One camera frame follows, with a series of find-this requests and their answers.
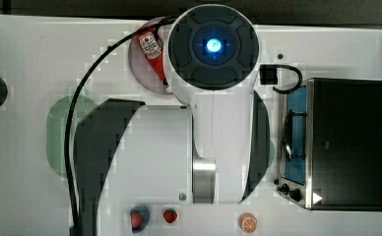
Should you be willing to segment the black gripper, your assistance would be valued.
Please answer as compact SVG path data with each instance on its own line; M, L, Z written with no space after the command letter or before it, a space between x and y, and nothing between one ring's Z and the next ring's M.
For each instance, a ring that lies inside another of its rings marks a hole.
M277 67L262 65L260 67L260 82L262 85L276 85L278 83Z

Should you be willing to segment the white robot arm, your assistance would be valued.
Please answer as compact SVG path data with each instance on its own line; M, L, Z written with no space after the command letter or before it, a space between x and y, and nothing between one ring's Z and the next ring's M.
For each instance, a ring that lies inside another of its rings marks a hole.
M111 98L77 126L79 213L71 236L136 236L164 205L236 205L264 177L267 108L255 89L261 42L240 12L191 8L168 24L156 56L172 102Z

